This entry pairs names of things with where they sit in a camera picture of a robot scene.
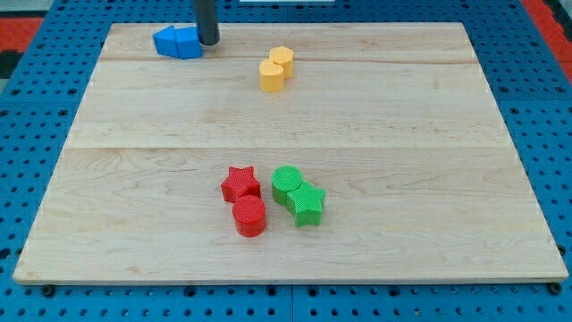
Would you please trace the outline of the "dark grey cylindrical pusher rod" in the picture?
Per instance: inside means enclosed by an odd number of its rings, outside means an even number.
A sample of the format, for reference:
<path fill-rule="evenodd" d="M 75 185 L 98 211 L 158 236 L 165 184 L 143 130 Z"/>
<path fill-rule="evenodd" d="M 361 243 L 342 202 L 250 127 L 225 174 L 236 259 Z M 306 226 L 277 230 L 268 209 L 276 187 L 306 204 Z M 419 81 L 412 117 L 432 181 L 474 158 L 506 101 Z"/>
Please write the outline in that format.
<path fill-rule="evenodd" d="M 215 0 L 192 0 L 199 42 L 214 46 L 220 41 Z"/>

